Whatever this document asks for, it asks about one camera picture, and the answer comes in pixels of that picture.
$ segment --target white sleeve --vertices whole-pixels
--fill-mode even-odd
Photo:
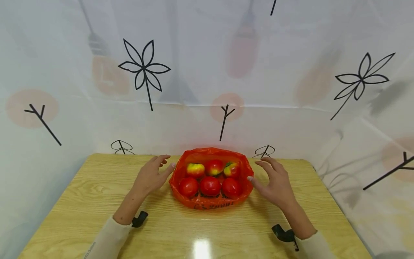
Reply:
[[[112,216],[107,220],[94,242],[86,252],[84,259],[116,259],[125,244],[132,224],[121,225]]]
[[[331,252],[328,242],[326,242],[321,232],[317,232],[308,239],[301,240],[295,237],[299,248],[299,259],[334,259],[335,255]]]

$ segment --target plastic bag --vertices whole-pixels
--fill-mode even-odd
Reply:
[[[239,164],[240,176],[237,180],[242,185],[242,194],[236,199],[224,197],[221,192],[216,197],[205,197],[200,191],[198,191],[192,198],[181,195],[178,192],[178,186],[181,180],[185,178],[187,165],[189,163],[204,164],[213,159],[219,159],[224,164],[227,162],[236,162]],[[245,201],[253,190],[253,185],[247,180],[247,176],[254,176],[254,173],[245,155],[219,148],[196,148],[185,151],[180,157],[169,183],[174,197],[182,204],[193,209],[207,210],[232,206]],[[223,173],[221,173],[217,179],[220,183],[223,183],[225,179]]]

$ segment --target sleeve cuff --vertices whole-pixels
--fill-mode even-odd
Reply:
[[[111,234],[115,236],[117,239],[122,239],[126,235],[129,234],[129,232],[132,229],[132,223],[129,225],[121,225],[118,222],[116,222],[113,217],[109,217],[109,219],[106,221],[106,224],[104,225],[102,231]]]
[[[305,258],[335,258],[332,254],[328,243],[321,232],[317,232],[308,239],[299,239],[295,237],[299,251],[306,254]]]

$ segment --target red apple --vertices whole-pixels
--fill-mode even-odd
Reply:
[[[221,160],[214,159],[208,161],[206,164],[206,173],[210,176],[216,176],[220,174],[224,169],[224,164]]]
[[[190,163],[187,165],[187,176],[189,177],[194,177],[195,179],[201,178],[204,176],[204,171],[203,164]]]
[[[240,167],[235,162],[228,162],[224,167],[223,173],[226,177],[238,178],[240,175]]]

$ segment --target wood grain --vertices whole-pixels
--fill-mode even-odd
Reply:
[[[21,259],[82,258],[107,218],[118,208],[145,155],[89,156],[32,237]],[[176,162],[178,156],[170,162]],[[264,170],[249,159],[255,177]],[[279,160],[289,172],[299,203],[338,258],[371,258],[309,162]],[[176,201],[165,183],[141,207],[146,223],[131,234],[120,258],[294,258],[291,244],[271,227],[289,225],[281,211],[256,190],[238,206],[192,210]]]

